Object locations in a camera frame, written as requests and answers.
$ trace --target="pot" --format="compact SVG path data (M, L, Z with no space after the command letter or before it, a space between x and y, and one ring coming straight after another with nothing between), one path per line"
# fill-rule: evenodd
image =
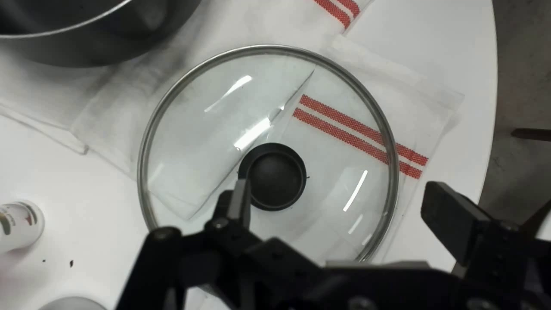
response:
M90 67L138 57L174 35L200 0L2 0L0 47Z

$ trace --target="pot lid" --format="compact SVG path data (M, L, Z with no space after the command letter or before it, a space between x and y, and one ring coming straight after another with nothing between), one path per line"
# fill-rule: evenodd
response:
M154 114L140 157L150 229L202 231L241 178L250 229L315 262L372 253L398 191L391 128L374 97L295 49L233 50L188 73Z

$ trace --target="white countertop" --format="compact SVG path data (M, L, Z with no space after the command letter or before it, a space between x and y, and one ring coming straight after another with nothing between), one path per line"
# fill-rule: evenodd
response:
M493 2L376 0L359 23L371 31L352 30L352 38L465 95L422 183L446 181L477 202L496 112ZM147 233L135 181L95 154L80 157L2 117L0 128L0 202L28 198L47 217L40 243L0 255L0 310L33 310L68 295L116 305ZM421 219L422 191L381 260L429 260L450 271L453 259Z

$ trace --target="metal rim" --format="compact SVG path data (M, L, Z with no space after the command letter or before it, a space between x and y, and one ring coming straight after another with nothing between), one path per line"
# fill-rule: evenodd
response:
M155 210L154 210L154 205L152 205L152 200L150 200L150 195L147 190L147 181L148 181L147 166L150 160L150 148L152 148L152 142L155 138L159 123L162 121L164 114L171 107L173 100L181 93L181 90L185 90L200 74L204 74L205 71L209 71L219 64L224 64L228 61L250 57L250 55L286 55L286 57L295 57L295 59L302 59L302 61L317 64L317 66L328 69L329 73L336 74L338 78L341 78L360 97L360 100L365 104L365 107L374 116L374 119L381 129L384 147L388 150L390 185L388 185L384 209L381 212L381 221L379 221L371 241L364 247L364 250L357 257L357 260L367 260L376 252L376 248L381 245L383 236L388 231L391 219L393 219L393 214L395 214L395 209L396 209L395 205L396 205L396 197L398 197L400 173L398 173L398 154L396 154L396 147L395 147L393 129L391 129L383 109L379 107L377 100L369 93L369 90L353 74L350 74L345 67L338 66L336 62L333 62L322 55L312 54L309 50L290 49L290 47L259 45L259 47L236 49L236 50L229 50L226 54L216 55L216 57L209 59L207 62L193 67L188 74L185 74L169 90L169 93L162 98L162 102L159 104L159 107L155 109L155 112L150 119L150 124L147 126L147 131L145 131L145 136L142 142L142 148L140 148L140 159L138 159L138 197L140 197L142 212L143 212L143 217L145 217L148 229L159 228L159 221L157 221L157 216L155 216Z
M99 21L102 21L107 16L121 11L123 7L126 7L130 4L131 4L131 0L123 0L121 4L114 5L112 9L109 9L105 12L100 12L95 18L85 19L81 23L76 23L76 24L71 24L71 26L66 26L66 28L50 30L50 31L40 31L40 33L24 33L24 35L0 35L0 40L30 40L30 38L43 38L43 36L55 36L55 35L61 35L61 33L69 33L69 31L85 28L88 24L99 23Z

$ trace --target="white container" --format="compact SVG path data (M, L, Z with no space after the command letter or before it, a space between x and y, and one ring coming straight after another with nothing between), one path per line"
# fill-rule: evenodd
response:
M42 212L24 202L0 205L0 253L31 247L45 229Z

